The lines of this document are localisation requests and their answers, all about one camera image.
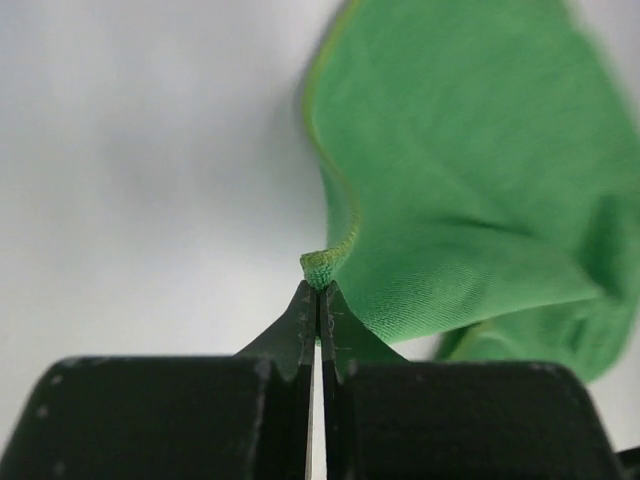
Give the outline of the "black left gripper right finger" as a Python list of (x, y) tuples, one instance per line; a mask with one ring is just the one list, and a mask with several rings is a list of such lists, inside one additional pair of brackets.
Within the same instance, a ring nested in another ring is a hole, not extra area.
[(410, 362), (317, 296), (331, 479), (621, 479), (587, 390), (547, 362)]

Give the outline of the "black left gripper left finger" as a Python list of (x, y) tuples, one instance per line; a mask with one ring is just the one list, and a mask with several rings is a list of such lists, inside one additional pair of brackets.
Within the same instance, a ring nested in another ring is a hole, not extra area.
[(233, 356), (85, 356), (35, 384), (5, 479), (307, 479), (318, 298)]

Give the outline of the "green towel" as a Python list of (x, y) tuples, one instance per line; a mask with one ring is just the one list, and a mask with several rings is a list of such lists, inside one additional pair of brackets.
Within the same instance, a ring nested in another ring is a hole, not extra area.
[(639, 132), (565, 1), (349, 1), (303, 118), (328, 227), (301, 266), (379, 338), (593, 381), (639, 305)]

